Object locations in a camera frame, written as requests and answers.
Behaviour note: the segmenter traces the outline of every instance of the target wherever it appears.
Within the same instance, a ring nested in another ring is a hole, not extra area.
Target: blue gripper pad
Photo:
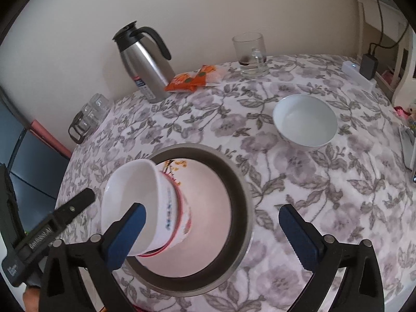
[[[134,203],[123,218],[113,224],[124,223],[107,248],[106,262],[110,271],[121,267],[130,249],[146,223],[146,209],[142,204]]]
[[[320,261],[320,250],[315,246],[311,238],[309,238],[307,230],[314,229],[315,231],[312,232],[319,232],[311,223],[306,223],[290,204],[286,204],[280,208],[279,224],[303,268],[314,272]]]

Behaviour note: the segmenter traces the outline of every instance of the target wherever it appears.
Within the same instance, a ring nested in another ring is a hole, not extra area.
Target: floral pattern
[[[66,243],[100,233],[102,194],[121,165],[181,142],[214,147],[240,169],[251,189],[255,227],[251,249],[231,278],[205,295],[174,298],[145,288],[123,266],[114,273],[128,298],[150,312],[287,310],[309,280],[278,224],[291,203],[322,233],[340,242],[373,241],[386,301],[416,280],[416,205],[403,161],[396,118],[380,89],[365,90],[341,71],[347,58],[269,57],[270,74],[247,80],[224,64],[223,82],[194,94],[149,104],[136,92],[115,103],[97,132],[74,151],[57,206],[85,187],[96,202],[63,232]],[[306,93],[338,117],[338,133],[313,152],[288,146],[273,125],[280,99]],[[338,273],[322,308],[341,282]]]

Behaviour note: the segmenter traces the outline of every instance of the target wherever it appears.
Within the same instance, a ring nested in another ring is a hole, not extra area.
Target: stainless steel thermos
[[[124,67],[139,90],[150,103],[157,103],[170,95],[165,87],[175,77],[168,62],[172,56],[153,28],[137,29],[135,24],[136,21],[120,29],[113,40],[119,48]]]

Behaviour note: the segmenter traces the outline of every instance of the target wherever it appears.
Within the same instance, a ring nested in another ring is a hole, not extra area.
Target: thermos label
[[[146,83],[144,83],[144,81],[139,76],[134,78],[133,81],[136,83],[136,86],[139,88],[144,97],[146,97],[148,100],[153,100],[156,98],[152,90],[150,90],[150,88],[146,85]]]

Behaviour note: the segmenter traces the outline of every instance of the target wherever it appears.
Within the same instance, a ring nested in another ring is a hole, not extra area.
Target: metal screw
[[[61,239],[57,239],[56,241],[53,242],[52,245],[53,245],[54,248],[58,248],[58,247],[61,246],[61,244],[62,244],[62,240]]]
[[[331,236],[331,235],[325,235],[324,241],[326,241],[327,243],[332,244],[335,241],[335,237]]]
[[[97,243],[101,240],[101,235],[99,233],[96,233],[92,235],[89,240],[92,241],[93,243]]]
[[[373,243],[371,242],[370,239],[364,239],[363,243],[365,246],[368,246],[369,248],[373,246]]]

